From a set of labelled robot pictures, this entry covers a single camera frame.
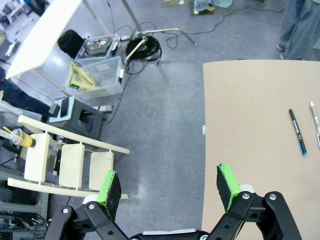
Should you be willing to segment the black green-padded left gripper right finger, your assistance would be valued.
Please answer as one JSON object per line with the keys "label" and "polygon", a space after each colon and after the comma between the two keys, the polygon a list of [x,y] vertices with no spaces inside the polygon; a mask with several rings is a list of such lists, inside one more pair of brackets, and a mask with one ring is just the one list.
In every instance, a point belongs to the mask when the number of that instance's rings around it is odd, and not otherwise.
{"label": "black green-padded left gripper right finger", "polygon": [[284,196],[265,196],[242,190],[230,166],[217,166],[216,186],[225,213],[209,233],[211,240],[235,240],[245,223],[255,223],[264,240],[301,240],[302,236]]}

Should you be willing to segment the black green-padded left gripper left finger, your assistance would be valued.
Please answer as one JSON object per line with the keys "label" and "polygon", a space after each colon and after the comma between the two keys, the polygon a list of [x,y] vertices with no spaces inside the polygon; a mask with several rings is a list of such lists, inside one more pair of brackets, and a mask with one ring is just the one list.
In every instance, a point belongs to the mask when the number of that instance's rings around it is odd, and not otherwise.
{"label": "black green-padded left gripper left finger", "polygon": [[47,240],[82,240],[95,232],[102,240],[128,240],[115,223],[122,189],[118,173],[109,171],[96,200],[77,209],[64,205],[57,209],[46,234]]}

